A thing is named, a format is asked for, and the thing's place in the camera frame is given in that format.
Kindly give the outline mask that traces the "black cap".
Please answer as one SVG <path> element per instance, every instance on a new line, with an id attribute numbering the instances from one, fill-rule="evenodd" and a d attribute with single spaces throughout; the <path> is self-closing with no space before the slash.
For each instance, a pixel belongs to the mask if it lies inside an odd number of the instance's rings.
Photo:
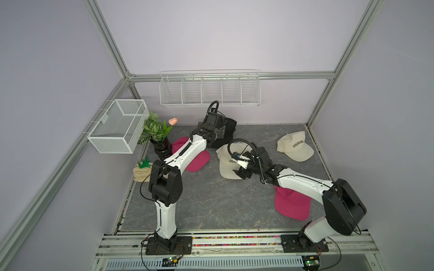
<path id="1" fill-rule="evenodd" d="M 231 118 L 226 118 L 226 128 L 223 139 L 216 139 L 208 148 L 219 149 L 225 144 L 228 144 L 234 138 L 234 132 L 236 130 L 237 121 Z"/>

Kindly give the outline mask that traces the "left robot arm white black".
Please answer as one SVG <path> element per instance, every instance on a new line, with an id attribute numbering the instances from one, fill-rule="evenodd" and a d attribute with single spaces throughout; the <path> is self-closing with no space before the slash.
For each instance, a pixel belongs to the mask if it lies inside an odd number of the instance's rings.
<path id="1" fill-rule="evenodd" d="M 218 110 L 219 102 L 211 102 L 206 116 L 198 127 L 191 131 L 189 139 L 169 158 L 153 163 L 149 176 L 151 201 L 157 209 L 155 241 L 168 250 L 176 246 L 176 203 L 183 192 L 182 174 L 187 166 L 216 140 L 223 139 L 226 117 Z"/>

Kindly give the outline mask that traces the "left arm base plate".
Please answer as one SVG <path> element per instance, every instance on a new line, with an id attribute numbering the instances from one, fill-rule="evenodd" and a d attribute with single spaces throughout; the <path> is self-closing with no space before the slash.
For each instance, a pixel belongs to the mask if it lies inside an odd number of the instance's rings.
<path id="1" fill-rule="evenodd" d="M 145 255 L 190 255 L 192 243 L 191 236 L 175 236 L 170 239 L 151 237 L 147 242 Z"/>

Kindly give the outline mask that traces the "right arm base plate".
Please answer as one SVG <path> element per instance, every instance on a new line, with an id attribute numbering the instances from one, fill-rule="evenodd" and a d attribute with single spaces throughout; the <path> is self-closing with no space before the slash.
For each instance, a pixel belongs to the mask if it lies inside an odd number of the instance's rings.
<path id="1" fill-rule="evenodd" d="M 319 243 L 294 234 L 280 236 L 281 245 L 285 253 L 323 253 L 329 252 L 327 242 L 323 239 Z"/>

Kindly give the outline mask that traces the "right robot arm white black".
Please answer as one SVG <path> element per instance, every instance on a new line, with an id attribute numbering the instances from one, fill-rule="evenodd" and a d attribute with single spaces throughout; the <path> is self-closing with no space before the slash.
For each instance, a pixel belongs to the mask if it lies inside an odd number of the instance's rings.
<path id="1" fill-rule="evenodd" d="M 300 247 L 312 247 L 334 234 L 361 232 L 358 224 L 367 209 L 346 180 L 321 180 L 274 164 L 264 147 L 241 138 L 230 141 L 227 150 L 240 166 L 235 174 L 243 180 L 256 174 L 263 184 L 291 189 L 322 204 L 324 216 L 307 223 L 298 233 L 296 243 Z"/>

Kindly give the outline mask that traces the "cream cap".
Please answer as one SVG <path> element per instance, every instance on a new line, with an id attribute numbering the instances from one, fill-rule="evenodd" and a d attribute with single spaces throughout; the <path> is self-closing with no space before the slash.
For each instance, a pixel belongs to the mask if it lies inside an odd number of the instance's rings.
<path id="1" fill-rule="evenodd" d="M 243 154 L 245 152 L 252 151 L 252 148 L 244 143 L 244 142 L 235 142 L 230 145 L 230 151 L 234 154 L 235 152 L 239 154 Z M 228 152 L 228 145 L 225 144 L 216 150 L 216 154 L 219 159 L 219 172 L 223 178 L 229 180 L 240 180 L 235 171 L 238 171 L 240 165 L 236 163 L 236 160 L 233 159 Z"/>
<path id="2" fill-rule="evenodd" d="M 314 150 L 305 141 L 304 131 L 286 134 L 278 140 L 277 151 L 296 162 L 307 161 L 314 155 Z"/>

